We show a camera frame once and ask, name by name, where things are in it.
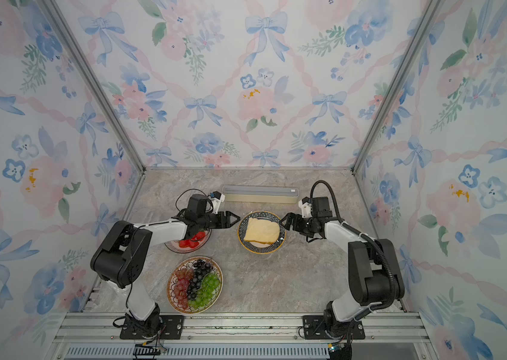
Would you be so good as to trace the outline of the cream plastic wrap dispenser box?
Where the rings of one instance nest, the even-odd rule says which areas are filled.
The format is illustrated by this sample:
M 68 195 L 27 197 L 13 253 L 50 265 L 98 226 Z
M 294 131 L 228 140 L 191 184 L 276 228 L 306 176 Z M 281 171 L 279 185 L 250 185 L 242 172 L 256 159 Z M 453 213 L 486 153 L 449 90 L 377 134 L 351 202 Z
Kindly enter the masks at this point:
M 299 190 L 293 187 L 225 185 L 222 194 L 234 203 L 294 204 L 299 198 Z

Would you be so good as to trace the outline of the glass bowl with striped rim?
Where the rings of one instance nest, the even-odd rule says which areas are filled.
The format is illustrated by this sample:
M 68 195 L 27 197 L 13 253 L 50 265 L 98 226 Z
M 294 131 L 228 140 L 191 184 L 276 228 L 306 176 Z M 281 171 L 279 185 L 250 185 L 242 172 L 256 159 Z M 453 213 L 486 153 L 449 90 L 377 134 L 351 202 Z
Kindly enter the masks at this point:
M 166 248 L 177 254 L 189 254 L 203 247 L 211 237 L 211 230 L 200 231 L 194 237 L 181 241 L 169 241 Z

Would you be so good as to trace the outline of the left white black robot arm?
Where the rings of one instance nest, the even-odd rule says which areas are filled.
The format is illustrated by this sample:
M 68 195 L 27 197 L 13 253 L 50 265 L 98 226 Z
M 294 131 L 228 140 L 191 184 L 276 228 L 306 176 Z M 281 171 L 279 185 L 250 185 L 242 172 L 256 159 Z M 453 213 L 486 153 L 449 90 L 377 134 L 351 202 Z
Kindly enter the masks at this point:
M 91 258 L 90 267 L 114 290 L 126 292 L 125 315 L 121 333 L 132 332 L 145 339 L 156 338 L 165 328 L 158 304 L 140 280 L 150 246 L 189 240 L 200 231 L 230 229 L 241 218 L 221 211 L 224 195 L 195 193 L 187 206 L 167 220 L 134 224 L 119 220 Z

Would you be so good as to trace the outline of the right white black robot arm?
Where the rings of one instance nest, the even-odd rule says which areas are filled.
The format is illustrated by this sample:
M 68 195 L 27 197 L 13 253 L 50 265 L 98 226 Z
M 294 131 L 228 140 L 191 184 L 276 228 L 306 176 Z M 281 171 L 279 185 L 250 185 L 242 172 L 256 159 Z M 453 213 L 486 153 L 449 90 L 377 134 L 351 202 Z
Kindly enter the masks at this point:
M 313 240 L 328 240 L 347 255 L 348 291 L 330 301 L 323 313 L 324 332 L 333 339 L 348 338 L 351 328 L 375 311 L 390 308 L 403 298 L 405 284 L 388 239 L 375 239 L 345 221 L 338 208 L 330 208 L 329 198 L 304 198 L 299 214 L 289 213 L 280 220 L 285 230 L 293 230 Z

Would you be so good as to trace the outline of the slice of bread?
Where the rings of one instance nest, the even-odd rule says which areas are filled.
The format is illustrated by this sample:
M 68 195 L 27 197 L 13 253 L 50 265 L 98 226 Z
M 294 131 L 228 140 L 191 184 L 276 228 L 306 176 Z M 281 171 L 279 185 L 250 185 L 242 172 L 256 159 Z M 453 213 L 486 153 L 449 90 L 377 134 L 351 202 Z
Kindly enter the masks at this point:
M 274 221 L 250 218 L 247 222 L 243 240 L 258 245 L 272 245 L 279 240 L 280 232 L 279 224 Z

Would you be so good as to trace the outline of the red strawberries pile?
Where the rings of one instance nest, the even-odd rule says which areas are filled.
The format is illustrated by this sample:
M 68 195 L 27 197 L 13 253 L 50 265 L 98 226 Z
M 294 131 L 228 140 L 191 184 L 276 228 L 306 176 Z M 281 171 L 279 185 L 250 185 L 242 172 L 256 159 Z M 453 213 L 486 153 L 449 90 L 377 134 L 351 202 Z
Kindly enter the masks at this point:
M 180 248 L 190 248 L 194 249 L 200 246 L 200 244 L 203 242 L 203 240 L 207 237 L 207 232 L 201 231 L 198 232 L 196 235 L 189 239 L 181 240 L 178 243 L 178 246 Z

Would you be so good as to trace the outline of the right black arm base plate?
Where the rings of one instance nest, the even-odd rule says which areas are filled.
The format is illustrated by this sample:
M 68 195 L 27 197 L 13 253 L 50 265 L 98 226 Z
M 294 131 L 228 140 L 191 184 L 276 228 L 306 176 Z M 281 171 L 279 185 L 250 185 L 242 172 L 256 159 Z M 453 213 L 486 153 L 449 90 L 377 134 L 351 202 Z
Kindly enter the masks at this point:
M 365 329 L 361 322 L 351 320 L 338 322 L 324 315 L 304 315 L 301 317 L 305 340 L 364 340 Z

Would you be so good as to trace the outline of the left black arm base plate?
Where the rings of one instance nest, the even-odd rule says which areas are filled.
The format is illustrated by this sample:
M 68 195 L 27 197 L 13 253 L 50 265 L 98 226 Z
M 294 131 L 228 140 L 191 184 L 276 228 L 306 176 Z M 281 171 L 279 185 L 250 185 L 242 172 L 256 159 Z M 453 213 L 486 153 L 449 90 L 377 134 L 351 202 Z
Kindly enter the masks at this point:
M 152 315 L 141 321 L 127 314 L 123 316 L 122 325 L 115 323 L 121 329 L 121 340 L 180 340 L 185 317 L 182 315 Z

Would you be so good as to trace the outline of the aluminium mounting rail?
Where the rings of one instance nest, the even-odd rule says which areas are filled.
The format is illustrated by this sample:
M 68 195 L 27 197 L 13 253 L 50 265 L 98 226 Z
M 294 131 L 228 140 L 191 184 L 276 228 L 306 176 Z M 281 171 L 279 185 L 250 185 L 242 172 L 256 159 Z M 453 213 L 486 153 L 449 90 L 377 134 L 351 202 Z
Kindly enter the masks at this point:
M 374 313 L 339 339 L 319 314 L 165 314 L 146 343 L 118 328 L 117 313 L 70 313 L 45 359 L 436 359 L 417 313 Z

